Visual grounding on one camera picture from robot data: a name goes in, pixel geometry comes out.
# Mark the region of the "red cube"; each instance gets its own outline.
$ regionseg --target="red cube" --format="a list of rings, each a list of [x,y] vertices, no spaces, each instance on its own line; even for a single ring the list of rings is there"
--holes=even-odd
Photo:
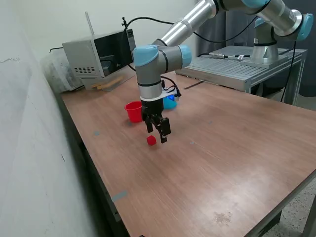
[[[147,143],[148,143],[148,145],[153,146],[154,144],[157,143],[156,138],[154,136],[149,136],[147,138]]]

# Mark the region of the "plastic bag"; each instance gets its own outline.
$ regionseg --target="plastic bag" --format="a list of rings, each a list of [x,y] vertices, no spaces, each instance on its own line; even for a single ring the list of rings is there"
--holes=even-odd
[[[55,49],[41,60],[44,75],[56,93],[72,91],[83,83],[76,78],[69,65],[64,49]]]

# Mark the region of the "robotic arm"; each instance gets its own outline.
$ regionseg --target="robotic arm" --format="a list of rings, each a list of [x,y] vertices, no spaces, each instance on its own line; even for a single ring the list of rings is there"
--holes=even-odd
[[[164,91],[160,75],[188,66],[192,60],[191,51],[180,44],[207,19],[230,10],[241,10],[260,17],[256,21],[251,60],[261,63],[278,59],[276,39],[304,40],[311,32],[314,21],[312,14],[291,10],[283,0],[201,0],[162,38],[151,45],[135,48],[134,63],[143,105],[143,120],[148,132],[152,132],[155,126],[162,143],[167,141],[167,135],[171,133],[169,119],[163,118],[161,114],[163,98],[173,94],[177,100],[181,94],[178,89]]]

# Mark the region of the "white wall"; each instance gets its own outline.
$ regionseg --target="white wall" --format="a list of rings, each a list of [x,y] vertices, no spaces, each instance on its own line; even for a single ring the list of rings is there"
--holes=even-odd
[[[9,1],[0,0],[0,236],[99,236],[82,156]]]
[[[11,0],[20,16],[36,57],[41,59],[50,48],[90,34],[85,18],[89,12],[96,34],[122,30],[123,16],[150,16],[176,21],[186,15],[195,0]],[[152,43],[169,28],[147,20],[132,23],[136,44]],[[196,54],[196,38],[191,36],[185,44]]]

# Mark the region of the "blue joint cap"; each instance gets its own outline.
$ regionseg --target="blue joint cap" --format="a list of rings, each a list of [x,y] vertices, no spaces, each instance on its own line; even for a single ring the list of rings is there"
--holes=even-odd
[[[270,2],[270,0],[241,0],[243,4],[250,8],[263,7],[265,4]]]
[[[314,23],[314,15],[313,14],[306,14],[303,19],[303,24],[301,26],[300,33],[298,33],[297,41],[302,41],[307,38],[310,34]]]
[[[180,50],[182,54],[182,68],[185,68],[192,62],[192,53],[190,48],[186,45],[180,45]]]
[[[262,25],[263,23],[265,23],[265,21],[262,18],[258,18],[255,23],[255,28]]]
[[[141,67],[158,57],[158,48],[156,45],[140,46],[133,50],[133,54],[135,66]]]

